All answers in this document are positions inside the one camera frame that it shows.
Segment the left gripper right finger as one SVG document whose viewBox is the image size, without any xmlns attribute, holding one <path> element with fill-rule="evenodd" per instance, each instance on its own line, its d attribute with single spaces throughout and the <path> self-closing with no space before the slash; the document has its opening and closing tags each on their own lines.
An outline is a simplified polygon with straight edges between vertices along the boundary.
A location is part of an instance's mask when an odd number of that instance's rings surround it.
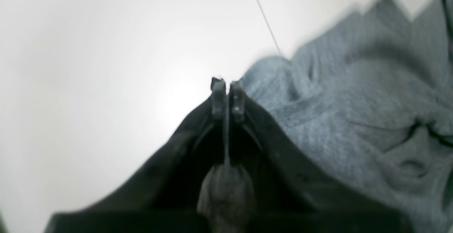
<svg viewBox="0 0 453 233">
<path fill-rule="evenodd" d="M 258 212 L 248 233 L 412 233 L 401 213 L 328 176 L 249 99 L 229 94 L 232 158 L 251 175 Z"/>
</svg>

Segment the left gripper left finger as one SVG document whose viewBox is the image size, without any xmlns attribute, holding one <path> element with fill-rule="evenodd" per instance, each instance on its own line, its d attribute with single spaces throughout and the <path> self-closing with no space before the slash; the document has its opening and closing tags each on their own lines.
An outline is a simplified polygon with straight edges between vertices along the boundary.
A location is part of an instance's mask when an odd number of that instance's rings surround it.
<svg viewBox="0 0 453 233">
<path fill-rule="evenodd" d="M 46 233 L 209 233 L 197 212 L 202 182 L 223 162 L 225 81 L 125 183 L 76 212 L 53 215 Z"/>
</svg>

